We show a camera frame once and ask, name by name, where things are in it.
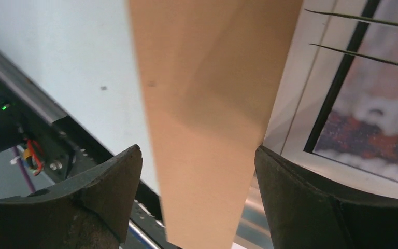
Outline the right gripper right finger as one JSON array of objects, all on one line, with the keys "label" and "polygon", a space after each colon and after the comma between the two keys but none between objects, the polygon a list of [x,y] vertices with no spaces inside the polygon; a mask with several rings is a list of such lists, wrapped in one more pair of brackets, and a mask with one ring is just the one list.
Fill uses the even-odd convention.
[{"label": "right gripper right finger", "polygon": [[398,199],[337,183],[264,146],[254,164],[274,248],[398,248]]}]

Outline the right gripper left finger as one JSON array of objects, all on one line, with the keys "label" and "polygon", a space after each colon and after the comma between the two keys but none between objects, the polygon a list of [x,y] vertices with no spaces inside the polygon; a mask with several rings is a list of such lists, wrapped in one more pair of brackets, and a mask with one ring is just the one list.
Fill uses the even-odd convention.
[{"label": "right gripper left finger", "polygon": [[0,248],[118,248],[127,238],[142,164],[133,145],[26,197],[0,199]]}]

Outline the printed plant photo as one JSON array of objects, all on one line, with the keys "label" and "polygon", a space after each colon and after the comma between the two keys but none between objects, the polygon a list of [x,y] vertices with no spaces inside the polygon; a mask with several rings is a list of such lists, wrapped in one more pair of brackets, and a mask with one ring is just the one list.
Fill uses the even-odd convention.
[{"label": "printed plant photo", "polygon": [[304,1],[263,145],[398,199],[398,1]]}]

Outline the brown cardboard backing board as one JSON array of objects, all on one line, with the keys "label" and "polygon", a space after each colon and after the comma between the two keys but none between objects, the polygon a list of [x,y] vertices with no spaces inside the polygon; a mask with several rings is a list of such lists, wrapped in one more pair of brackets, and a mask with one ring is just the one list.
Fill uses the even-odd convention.
[{"label": "brown cardboard backing board", "polygon": [[301,1],[129,1],[167,239],[230,248]]}]

